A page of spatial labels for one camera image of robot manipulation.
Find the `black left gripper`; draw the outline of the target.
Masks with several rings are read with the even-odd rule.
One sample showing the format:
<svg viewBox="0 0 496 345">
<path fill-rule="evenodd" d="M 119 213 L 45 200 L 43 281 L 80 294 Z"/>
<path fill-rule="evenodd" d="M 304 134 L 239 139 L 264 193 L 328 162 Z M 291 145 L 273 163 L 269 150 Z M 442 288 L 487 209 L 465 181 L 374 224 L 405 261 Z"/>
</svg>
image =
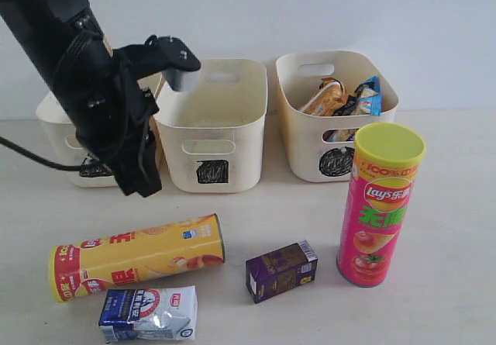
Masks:
<svg viewBox="0 0 496 345">
<path fill-rule="evenodd" d="M 159 71 L 156 46 L 60 46 L 50 51 L 50 90 L 75 125 L 82 146 L 112 167 L 125 195 L 162 189 L 151 117 L 153 93 L 138 81 Z"/>
</svg>

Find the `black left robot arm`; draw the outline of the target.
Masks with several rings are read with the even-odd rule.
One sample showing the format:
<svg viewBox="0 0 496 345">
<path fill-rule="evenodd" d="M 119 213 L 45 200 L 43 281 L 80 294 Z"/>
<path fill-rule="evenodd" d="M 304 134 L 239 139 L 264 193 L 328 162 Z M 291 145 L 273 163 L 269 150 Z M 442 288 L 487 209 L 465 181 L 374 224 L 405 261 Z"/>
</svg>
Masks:
<svg viewBox="0 0 496 345">
<path fill-rule="evenodd" d="M 1 17 L 76 129 L 125 195 L 157 193 L 150 118 L 157 104 L 121 50 L 109 50 L 89 0 L 1 0 Z"/>
</svg>

